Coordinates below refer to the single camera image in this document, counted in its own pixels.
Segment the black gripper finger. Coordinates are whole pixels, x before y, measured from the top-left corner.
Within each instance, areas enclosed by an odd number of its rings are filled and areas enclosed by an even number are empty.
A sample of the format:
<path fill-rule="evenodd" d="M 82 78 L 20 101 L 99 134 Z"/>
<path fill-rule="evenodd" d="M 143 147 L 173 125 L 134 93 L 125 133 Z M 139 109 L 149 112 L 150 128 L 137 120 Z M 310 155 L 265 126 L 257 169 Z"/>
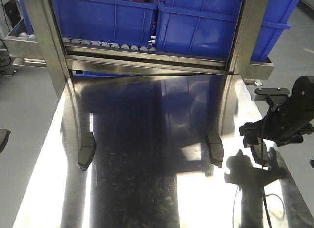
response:
<path fill-rule="evenodd" d="M 7 129 L 0 130 L 0 153 L 5 149 L 11 131 Z"/>

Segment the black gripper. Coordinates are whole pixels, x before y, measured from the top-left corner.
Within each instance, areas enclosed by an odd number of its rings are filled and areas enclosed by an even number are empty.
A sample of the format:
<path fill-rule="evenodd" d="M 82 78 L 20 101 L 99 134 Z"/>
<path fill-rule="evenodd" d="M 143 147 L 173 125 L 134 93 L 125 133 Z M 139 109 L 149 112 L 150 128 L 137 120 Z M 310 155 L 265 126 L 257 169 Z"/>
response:
<path fill-rule="evenodd" d="M 313 118 L 314 78 L 301 76 L 294 83 L 292 95 L 275 112 L 268 115 L 263 137 L 275 142 L 277 146 L 300 144 L 304 141 L 304 134 L 314 131 L 314 127 L 310 125 Z M 263 124 L 264 120 L 246 122 L 239 128 L 244 147 L 261 143 Z"/>

